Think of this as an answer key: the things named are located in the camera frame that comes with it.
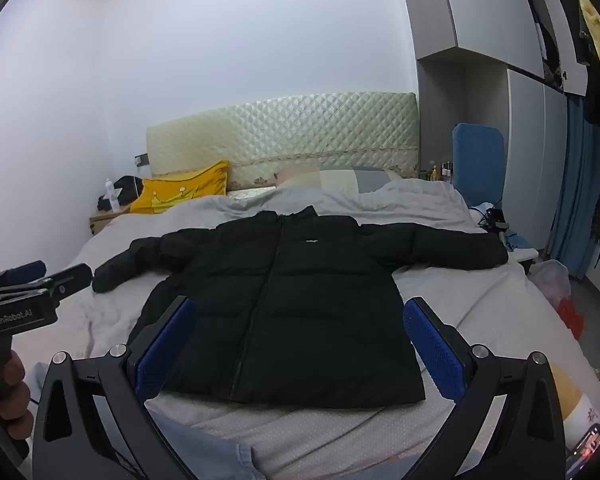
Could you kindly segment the person's left hand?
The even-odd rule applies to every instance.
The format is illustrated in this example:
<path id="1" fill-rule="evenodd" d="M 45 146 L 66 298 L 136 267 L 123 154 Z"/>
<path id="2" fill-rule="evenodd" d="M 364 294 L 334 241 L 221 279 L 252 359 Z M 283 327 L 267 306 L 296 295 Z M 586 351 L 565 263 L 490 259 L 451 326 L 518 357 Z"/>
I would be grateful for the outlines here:
<path id="1" fill-rule="evenodd" d="M 34 418 L 29 411 L 30 389 L 24 382 L 24 371 L 20 357 L 12 351 L 9 361 L 3 367 L 3 379 L 8 396 L 0 401 L 0 417 L 6 422 L 7 433 L 15 440 L 31 437 Z"/>

